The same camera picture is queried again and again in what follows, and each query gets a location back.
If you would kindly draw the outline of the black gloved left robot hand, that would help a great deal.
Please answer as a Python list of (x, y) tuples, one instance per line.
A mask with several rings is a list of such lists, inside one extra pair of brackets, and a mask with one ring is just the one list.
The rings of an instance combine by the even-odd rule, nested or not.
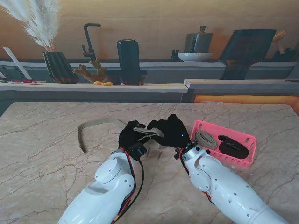
[(137, 131), (134, 131), (135, 127), (146, 128), (144, 124), (140, 124), (137, 120), (133, 120), (127, 123), (125, 128), (120, 132), (119, 135), (119, 148), (128, 149), (138, 142), (145, 144), (150, 140), (149, 137)]

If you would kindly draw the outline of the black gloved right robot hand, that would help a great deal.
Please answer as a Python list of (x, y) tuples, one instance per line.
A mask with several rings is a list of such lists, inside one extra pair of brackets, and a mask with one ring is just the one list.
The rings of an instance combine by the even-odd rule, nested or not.
[(163, 133), (164, 137), (152, 137), (162, 146), (185, 148), (191, 144), (187, 129), (176, 114), (171, 114), (167, 119), (152, 120), (147, 129), (151, 130), (153, 128), (157, 128)]

